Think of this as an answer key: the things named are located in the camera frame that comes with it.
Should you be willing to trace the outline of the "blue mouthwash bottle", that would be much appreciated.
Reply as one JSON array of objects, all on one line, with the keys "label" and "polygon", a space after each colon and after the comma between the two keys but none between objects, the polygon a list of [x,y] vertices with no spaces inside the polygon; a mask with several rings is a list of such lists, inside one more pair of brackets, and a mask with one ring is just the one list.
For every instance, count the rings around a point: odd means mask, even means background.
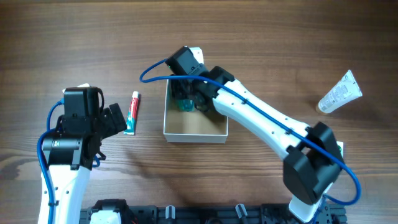
[{"label": "blue mouthwash bottle", "polygon": [[195,103],[190,99],[176,100],[176,104],[180,111],[191,112],[195,109]]}]

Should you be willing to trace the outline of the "white lotion tube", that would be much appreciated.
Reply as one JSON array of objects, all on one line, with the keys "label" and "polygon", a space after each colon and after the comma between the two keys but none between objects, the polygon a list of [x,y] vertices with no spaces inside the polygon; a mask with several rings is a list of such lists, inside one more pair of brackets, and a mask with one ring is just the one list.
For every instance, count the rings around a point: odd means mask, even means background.
[{"label": "white lotion tube", "polygon": [[321,113],[329,114],[362,95],[352,71],[348,70],[341,80],[318,102],[316,109]]}]

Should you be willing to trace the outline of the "green white soap box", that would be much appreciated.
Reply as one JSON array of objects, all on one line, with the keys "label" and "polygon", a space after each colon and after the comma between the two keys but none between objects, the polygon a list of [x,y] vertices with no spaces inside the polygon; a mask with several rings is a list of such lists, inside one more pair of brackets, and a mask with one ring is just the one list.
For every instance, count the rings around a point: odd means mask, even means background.
[{"label": "green white soap box", "polygon": [[337,141],[336,143],[337,143],[337,145],[338,145],[338,149],[339,149],[339,151],[340,151],[341,156],[343,156],[344,143],[341,142],[341,141]]}]

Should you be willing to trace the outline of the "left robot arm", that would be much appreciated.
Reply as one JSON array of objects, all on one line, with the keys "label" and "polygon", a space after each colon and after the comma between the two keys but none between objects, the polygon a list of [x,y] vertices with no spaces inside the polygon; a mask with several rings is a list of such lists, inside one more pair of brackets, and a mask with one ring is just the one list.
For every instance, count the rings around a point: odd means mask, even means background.
[{"label": "left robot arm", "polygon": [[56,103],[64,113],[54,128],[46,124],[37,143],[42,172],[39,223],[78,223],[90,173],[106,159],[102,141],[126,130],[117,103],[105,107],[95,86],[70,87]]}]

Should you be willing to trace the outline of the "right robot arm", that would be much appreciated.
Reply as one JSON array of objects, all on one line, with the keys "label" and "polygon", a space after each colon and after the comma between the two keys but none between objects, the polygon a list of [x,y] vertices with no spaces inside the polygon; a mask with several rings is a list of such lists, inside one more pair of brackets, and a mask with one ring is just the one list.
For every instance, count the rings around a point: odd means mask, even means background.
[{"label": "right robot arm", "polygon": [[225,69],[207,69],[202,55],[182,47],[165,60],[169,80],[202,111],[214,110],[264,141],[283,162],[283,182],[293,197],[290,212],[310,222],[344,164],[333,131],[292,119],[254,96]]}]

